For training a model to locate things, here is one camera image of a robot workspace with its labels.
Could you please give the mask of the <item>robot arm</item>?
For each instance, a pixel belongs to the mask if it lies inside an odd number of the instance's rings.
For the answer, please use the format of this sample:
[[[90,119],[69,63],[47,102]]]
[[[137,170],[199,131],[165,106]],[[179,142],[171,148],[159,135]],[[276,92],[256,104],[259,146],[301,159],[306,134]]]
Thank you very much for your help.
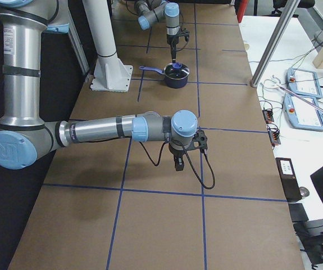
[[[117,55],[107,1],[83,1],[95,47],[97,62],[91,90],[127,92],[133,66],[124,65]],[[180,37],[189,32],[179,23],[179,5],[168,1],[136,1],[138,23],[143,30],[166,19],[171,63],[163,70],[141,66],[164,76],[168,87],[178,89],[188,82],[189,68],[176,61]],[[173,116],[150,111],[86,121],[45,122],[39,116],[40,54],[42,33],[68,33],[68,1],[0,1],[3,24],[4,115],[0,118],[0,166],[23,169],[46,154],[73,143],[96,143],[131,138],[134,141],[162,141],[154,166],[158,166],[165,144],[173,154],[175,170],[184,169],[183,156],[201,148],[194,113],[180,110]]]
[[[180,22],[179,4],[169,1],[136,1],[134,11],[142,30],[147,30],[162,21],[166,23],[166,40],[170,46],[171,61],[176,63],[176,54],[182,50],[177,49],[179,39],[183,37],[186,43],[189,42],[189,31],[183,28],[183,23]]]

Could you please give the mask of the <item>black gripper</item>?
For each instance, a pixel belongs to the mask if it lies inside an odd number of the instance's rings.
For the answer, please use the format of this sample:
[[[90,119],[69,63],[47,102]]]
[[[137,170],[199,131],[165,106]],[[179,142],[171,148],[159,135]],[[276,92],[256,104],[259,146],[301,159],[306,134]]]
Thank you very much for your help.
[[[178,28],[167,28],[167,44],[171,45],[171,61],[176,62],[176,45],[179,42],[178,31],[181,27]]]
[[[175,170],[180,171],[184,169],[183,156],[186,155],[187,150],[182,142],[169,143],[169,150],[173,154]]]

